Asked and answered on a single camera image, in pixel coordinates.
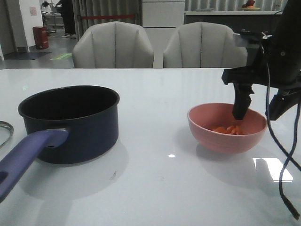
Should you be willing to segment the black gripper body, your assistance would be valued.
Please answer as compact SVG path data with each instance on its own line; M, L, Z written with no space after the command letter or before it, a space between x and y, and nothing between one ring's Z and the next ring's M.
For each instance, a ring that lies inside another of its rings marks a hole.
M301 46L260 45L252 65L225 69L224 84L260 84L290 90L301 88Z

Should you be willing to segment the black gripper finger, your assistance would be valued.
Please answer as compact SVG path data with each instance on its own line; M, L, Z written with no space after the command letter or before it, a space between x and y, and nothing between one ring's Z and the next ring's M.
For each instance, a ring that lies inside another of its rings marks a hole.
M250 106L253 94L252 84L234 83L235 100L232 114L236 120L242 120Z
M301 90L279 89L269 104L269 119L276 121L286 111L301 102Z

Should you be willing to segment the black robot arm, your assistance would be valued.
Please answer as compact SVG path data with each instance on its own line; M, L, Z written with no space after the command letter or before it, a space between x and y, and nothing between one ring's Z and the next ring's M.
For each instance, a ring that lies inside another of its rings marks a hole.
M249 33L259 44L250 66L225 69L224 84L233 83L235 101L232 114L244 118L251 103L252 85L277 88L266 115L277 120L294 105L301 102L301 2L289 0L275 31L270 37Z

